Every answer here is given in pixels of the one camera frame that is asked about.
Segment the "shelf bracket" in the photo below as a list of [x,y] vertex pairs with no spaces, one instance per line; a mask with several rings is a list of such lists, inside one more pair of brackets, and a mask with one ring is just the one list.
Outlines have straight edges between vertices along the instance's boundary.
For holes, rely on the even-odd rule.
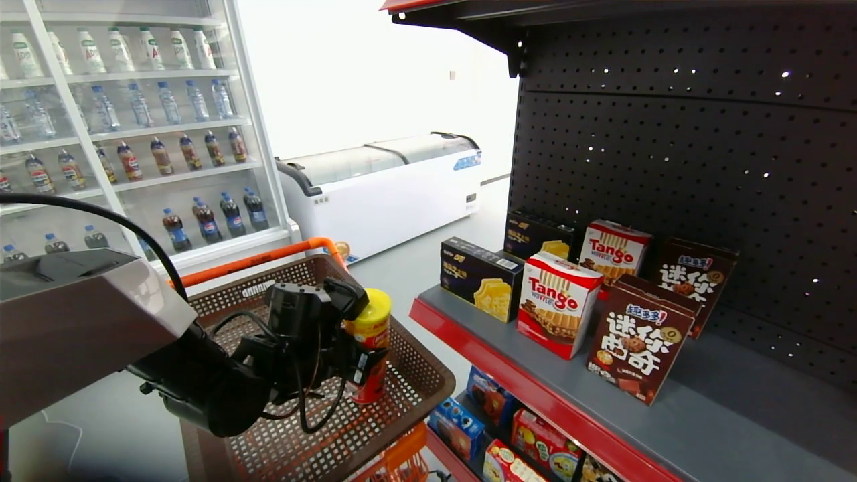
[[485,45],[506,54],[509,78],[515,78],[524,72],[524,51],[526,30],[522,27],[509,27],[500,19],[485,21],[458,20],[443,8],[420,9],[407,12],[404,19],[392,14],[396,25],[443,28],[459,32],[479,40]]

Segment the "blue cookie package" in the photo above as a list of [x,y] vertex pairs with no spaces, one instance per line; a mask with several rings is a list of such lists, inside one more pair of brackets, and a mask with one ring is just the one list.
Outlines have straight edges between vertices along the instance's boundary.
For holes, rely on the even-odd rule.
[[428,426],[466,461],[475,459],[484,450],[481,445],[485,425],[452,398],[434,408],[428,416]]
[[471,366],[467,379],[467,396],[488,415],[495,426],[512,425],[518,401],[475,365]]

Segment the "gray shelf surface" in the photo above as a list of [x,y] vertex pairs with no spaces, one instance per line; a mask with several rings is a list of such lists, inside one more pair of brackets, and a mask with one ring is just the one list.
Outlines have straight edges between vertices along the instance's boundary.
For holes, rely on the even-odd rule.
[[585,369],[590,343],[568,362],[440,286],[419,299],[683,479],[857,482],[857,396],[719,336],[689,340],[647,407]]

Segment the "gray floor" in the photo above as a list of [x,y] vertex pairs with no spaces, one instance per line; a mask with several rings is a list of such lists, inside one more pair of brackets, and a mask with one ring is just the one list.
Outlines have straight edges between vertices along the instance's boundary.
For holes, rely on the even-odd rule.
[[[352,274],[393,299],[393,315],[455,374],[459,392],[470,364],[408,317],[413,299],[437,284],[440,242],[465,238],[490,250],[502,248],[508,180],[482,188],[481,210],[408,243],[359,262]],[[159,398],[138,391],[140,380],[111,375],[20,422],[11,430],[10,468],[15,482],[73,476],[98,480],[180,481],[187,478],[177,419]],[[429,457],[429,465],[439,468]]]

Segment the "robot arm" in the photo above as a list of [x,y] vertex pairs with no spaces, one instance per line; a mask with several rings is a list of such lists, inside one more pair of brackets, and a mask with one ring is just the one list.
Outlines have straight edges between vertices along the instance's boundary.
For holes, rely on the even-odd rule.
[[[0,267],[0,430],[126,368],[165,408],[218,437],[246,431],[268,403],[304,397],[331,377],[364,380],[386,350],[367,351],[342,328],[368,303],[358,286],[279,283],[265,295],[262,334],[229,354],[147,262],[112,250],[45,255]],[[334,402],[333,413],[341,399]]]

